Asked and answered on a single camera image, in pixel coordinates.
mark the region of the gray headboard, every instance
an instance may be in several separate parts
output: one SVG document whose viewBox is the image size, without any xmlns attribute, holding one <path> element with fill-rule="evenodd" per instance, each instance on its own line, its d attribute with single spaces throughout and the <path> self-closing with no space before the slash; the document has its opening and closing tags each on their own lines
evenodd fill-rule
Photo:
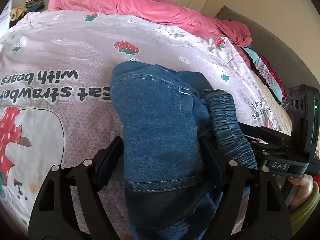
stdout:
<svg viewBox="0 0 320 240">
<path fill-rule="evenodd" d="M 287 90 L 300 84 L 320 89 L 320 84 L 303 61 L 271 32 L 224 6 L 216 16 L 220 20 L 238 21 L 250 30 L 253 50 L 261 54 L 276 71 Z"/>
</svg>

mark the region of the bed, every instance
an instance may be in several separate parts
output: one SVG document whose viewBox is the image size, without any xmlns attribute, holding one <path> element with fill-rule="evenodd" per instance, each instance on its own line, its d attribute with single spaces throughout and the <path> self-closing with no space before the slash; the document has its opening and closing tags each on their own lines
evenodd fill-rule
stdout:
<svg viewBox="0 0 320 240">
<path fill-rule="evenodd" d="M 223 8 L 218 17 L 224 14 L 228 20 L 236 15 Z M 121 62 L 201 72 L 212 87 L 232 94 L 240 122 L 290 134 L 286 111 L 225 35 L 201 38 L 180 27 L 98 10 L 52 10 L 27 14 L 0 39 L 0 202 L 20 231 L 27 233 L 37 192 L 53 165 L 75 166 L 122 134 L 109 87 Z M 303 83 L 320 87 L 305 68 Z M 123 168 L 120 160 L 99 192 L 120 237 L 129 232 Z M 72 192 L 80 229 L 87 232 L 76 188 Z"/>
</svg>

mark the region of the pink duvet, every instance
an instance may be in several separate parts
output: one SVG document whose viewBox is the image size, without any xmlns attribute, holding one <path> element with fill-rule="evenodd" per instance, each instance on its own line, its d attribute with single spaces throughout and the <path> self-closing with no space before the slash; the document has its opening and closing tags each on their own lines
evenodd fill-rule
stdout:
<svg viewBox="0 0 320 240">
<path fill-rule="evenodd" d="M 178 26 L 203 39 L 223 34 L 233 42 L 250 67 L 249 59 L 239 48 L 248 46 L 252 41 L 246 25 L 204 16 L 168 0 L 50 0 L 49 11 L 58 10 L 133 15 L 154 23 Z"/>
</svg>

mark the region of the cartoon bear print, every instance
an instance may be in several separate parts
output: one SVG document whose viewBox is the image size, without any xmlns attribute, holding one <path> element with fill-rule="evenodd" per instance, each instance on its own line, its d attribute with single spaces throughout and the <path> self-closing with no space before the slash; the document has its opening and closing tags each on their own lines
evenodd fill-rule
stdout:
<svg viewBox="0 0 320 240">
<path fill-rule="evenodd" d="M 28 227 L 45 177 L 53 165 L 62 161 L 62 124 L 58 116 L 49 110 L 9 107 L 0 119 L 0 127 L 1 138 L 12 138 L 3 144 L 4 155 L 0 157 L 1 187 L 7 187 L 16 213 Z"/>
</svg>

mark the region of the denim jeans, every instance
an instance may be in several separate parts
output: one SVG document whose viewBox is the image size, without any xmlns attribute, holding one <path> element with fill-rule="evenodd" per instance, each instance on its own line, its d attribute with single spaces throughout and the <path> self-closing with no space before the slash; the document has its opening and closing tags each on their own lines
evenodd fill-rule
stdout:
<svg viewBox="0 0 320 240">
<path fill-rule="evenodd" d="M 222 196 L 204 172 L 198 136 L 206 130 L 214 130 L 228 157 L 256 166 L 232 96 L 218 90 L 206 98 L 203 90 L 212 87 L 196 72 L 134 61 L 112 72 L 111 98 L 124 125 L 126 204 L 135 240 L 202 238 Z"/>
</svg>

